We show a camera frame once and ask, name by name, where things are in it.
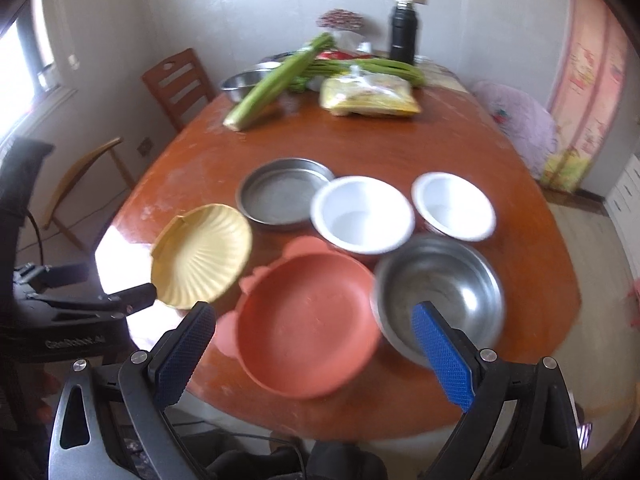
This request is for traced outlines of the yellow shell-shaped plate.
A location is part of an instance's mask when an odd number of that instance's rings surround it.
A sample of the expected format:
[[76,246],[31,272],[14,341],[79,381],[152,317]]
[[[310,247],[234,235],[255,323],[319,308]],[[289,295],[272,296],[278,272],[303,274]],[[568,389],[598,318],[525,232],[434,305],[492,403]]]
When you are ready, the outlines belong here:
[[250,224],[231,206],[209,204],[173,218],[151,249],[157,299],[177,310],[215,301],[240,277],[252,247]]

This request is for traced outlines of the small white floral bowl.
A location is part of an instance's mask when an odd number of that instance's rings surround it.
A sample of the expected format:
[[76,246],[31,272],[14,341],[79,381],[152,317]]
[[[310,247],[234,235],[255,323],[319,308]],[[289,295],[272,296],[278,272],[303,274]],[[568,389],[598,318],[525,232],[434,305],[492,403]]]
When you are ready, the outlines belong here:
[[421,174],[412,184],[411,198],[432,231],[462,242],[481,242],[495,232],[497,215],[489,198],[456,174]]

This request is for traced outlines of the steel pan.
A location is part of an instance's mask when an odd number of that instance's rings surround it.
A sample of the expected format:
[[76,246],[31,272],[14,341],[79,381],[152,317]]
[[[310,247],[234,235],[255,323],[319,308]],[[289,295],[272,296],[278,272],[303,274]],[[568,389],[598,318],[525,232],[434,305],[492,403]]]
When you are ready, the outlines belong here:
[[239,211],[256,226],[294,230],[310,223],[312,199],[334,179],[333,171],[315,160],[279,158],[248,174],[235,200]]

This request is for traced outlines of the large white bowl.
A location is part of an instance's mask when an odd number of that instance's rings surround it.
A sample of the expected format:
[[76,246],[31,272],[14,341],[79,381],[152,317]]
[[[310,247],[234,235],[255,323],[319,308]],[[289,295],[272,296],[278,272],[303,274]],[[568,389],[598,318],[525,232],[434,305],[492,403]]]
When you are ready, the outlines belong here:
[[337,178],[320,188],[311,201],[310,218],[327,242],[361,257],[393,252],[416,228],[416,215],[405,195],[365,176]]

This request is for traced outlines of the red wooden chair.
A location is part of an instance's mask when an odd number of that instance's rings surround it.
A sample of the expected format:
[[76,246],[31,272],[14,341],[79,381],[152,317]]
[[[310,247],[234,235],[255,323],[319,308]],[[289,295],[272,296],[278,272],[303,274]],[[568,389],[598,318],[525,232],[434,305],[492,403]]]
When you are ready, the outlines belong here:
[[216,92],[193,48],[164,58],[141,76],[170,124],[184,128],[183,116],[198,102],[210,103]]

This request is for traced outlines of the white shelf cabinet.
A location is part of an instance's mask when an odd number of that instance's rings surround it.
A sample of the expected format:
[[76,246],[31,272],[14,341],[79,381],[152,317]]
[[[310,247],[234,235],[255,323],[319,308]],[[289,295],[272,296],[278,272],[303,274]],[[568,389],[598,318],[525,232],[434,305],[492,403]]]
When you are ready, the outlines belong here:
[[605,209],[613,221],[622,243],[631,275],[640,270],[640,166],[635,154],[630,156],[616,185],[605,199]]

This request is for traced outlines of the small steel bowl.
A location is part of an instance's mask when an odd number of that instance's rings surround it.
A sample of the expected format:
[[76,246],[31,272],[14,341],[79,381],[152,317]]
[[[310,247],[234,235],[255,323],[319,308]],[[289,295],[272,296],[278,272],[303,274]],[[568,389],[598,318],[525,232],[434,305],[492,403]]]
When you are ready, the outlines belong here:
[[232,103],[239,104],[269,74],[270,70],[246,70],[226,79],[220,90]]

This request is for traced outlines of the pink cushioned chair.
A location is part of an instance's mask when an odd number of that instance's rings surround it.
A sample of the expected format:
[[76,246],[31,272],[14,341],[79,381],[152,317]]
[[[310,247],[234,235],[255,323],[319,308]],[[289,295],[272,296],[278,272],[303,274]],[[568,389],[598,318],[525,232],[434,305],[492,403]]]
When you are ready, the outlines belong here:
[[529,94],[505,84],[483,80],[471,92],[510,140],[530,175],[540,180],[556,148],[553,117]]

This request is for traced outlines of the celery bunch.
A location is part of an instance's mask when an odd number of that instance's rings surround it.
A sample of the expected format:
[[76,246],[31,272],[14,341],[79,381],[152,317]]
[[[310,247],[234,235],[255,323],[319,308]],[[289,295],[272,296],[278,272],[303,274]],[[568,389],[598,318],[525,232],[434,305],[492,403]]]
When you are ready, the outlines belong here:
[[258,82],[256,87],[230,110],[222,124],[232,131],[244,130],[254,122],[264,108],[285,92],[291,82],[314,62],[319,53],[333,46],[334,39],[329,32],[322,32],[304,44],[261,82]]

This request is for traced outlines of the green vegetable stalks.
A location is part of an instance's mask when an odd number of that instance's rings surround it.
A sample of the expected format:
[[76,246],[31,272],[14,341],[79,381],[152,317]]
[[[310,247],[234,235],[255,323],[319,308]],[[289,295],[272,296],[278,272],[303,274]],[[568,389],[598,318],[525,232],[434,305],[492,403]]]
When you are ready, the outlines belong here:
[[349,73],[353,67],[360,72],[386,74],[408,81],[413,87],[424,87],[426,76],[416,66],[388,58],[351,58],[350,60],[314,60],[288,85],[293,92],[303,92],[314,77],[329,78]]

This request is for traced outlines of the yellow plastic food bag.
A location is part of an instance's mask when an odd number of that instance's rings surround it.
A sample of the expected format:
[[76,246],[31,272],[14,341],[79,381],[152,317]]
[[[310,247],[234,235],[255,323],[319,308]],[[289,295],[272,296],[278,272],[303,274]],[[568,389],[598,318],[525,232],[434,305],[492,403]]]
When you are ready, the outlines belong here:
[[319,104],[334,116],[411,117],[421,111],[408,81],[376,73],[341,74],[326,79]]

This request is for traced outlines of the Hello Kitty screen panel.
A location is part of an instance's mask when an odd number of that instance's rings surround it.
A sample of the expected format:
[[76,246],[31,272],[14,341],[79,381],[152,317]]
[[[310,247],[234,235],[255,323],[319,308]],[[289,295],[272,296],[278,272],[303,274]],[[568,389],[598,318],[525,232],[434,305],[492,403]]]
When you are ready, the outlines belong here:
[[570,0],[570,27],[549,106],[555,148],[540,183],[573,193],[610,131],[626,78],[629,41],[604,0]]

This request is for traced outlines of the decorative flower bouquet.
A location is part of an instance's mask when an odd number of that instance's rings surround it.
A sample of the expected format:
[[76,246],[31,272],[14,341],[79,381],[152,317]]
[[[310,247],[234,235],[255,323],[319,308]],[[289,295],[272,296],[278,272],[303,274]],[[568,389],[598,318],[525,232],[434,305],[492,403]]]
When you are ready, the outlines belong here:
[[364,18],[345,9],[332,9],[317,18],[316,24],[320,28],[342,30],[343,32],[359,32],[364,25]]

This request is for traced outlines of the black thermos bottle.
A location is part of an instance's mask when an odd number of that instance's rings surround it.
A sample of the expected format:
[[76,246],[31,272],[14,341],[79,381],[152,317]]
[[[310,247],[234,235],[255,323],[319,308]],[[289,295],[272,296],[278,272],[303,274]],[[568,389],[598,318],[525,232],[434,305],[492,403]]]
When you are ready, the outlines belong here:
[[414,64],[419,19],[413,0],[395,0],[390,17],[390,59]]

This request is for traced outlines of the wall power outlet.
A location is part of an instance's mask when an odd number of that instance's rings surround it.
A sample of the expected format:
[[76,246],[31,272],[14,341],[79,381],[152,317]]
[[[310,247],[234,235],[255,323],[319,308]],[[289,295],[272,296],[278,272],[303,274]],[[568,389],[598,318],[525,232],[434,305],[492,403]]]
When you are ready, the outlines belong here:
[[144,138],[137,147],[137,151],[141,157],[148,156],[153,148],[153,142],[150,138]]

